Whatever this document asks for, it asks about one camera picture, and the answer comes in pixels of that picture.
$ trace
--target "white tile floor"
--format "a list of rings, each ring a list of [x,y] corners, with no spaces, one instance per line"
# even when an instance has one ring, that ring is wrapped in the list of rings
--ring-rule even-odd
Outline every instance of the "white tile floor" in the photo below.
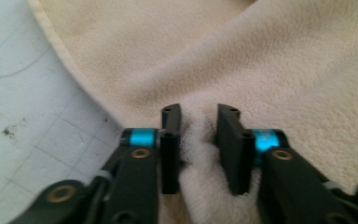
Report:
[[[0,0],[0,224],[49,184],[90,181],[120,128],[79,88],[25,0]]]

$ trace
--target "white fleece fluff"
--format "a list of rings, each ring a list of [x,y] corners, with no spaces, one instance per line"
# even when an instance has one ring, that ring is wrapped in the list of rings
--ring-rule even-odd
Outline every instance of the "white fleece fluff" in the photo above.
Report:
[[[183,106],[182,195],[161,223],[257,223],[212,145],[218,103],[279,128],[347,192],[358,184],[358,0],[29,0],[62,62],[123,127]]]

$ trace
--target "fleece fabric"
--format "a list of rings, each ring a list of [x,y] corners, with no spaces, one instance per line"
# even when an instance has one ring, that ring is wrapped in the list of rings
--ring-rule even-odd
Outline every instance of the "fleece fabric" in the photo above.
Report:
[[[122,127],[184,110],[181,194],[160,223],[258,223],[260,172],[231,196],[217,104],[278,128],[349,193],[358,183],[358,0],[29,0],[63,64]]]

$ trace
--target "metal screw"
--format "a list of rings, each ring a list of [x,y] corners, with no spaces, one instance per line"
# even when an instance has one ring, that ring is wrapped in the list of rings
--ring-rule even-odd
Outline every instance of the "metal screw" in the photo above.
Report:
[[[283,160],[283,161],[290,161],[293,156],[292,154],[283,151],[283,150],[275,150],[272,152],[272,156],[274,156],[277,159]]]
[[[58,186],[53,189],[47,196],[50,203],[62,203],[68,201],[76,193],[76,188],[72,185]]]
[[[138,148],[133,150],[131,155],[133,156],[133,158],[142,159],[148,157],[150,155],[150,151],[145,148]]]

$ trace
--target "dirt stain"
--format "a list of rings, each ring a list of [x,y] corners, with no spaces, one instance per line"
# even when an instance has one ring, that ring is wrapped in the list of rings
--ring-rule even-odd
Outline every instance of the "dirt stain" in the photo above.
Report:
[[[13,125],[8,125],[2,132],[4,136],[8,138],[15,138],[15,132],[19,127],[25,127],[27,124],[27,120],[25,118],[21,119],[19,122]]]

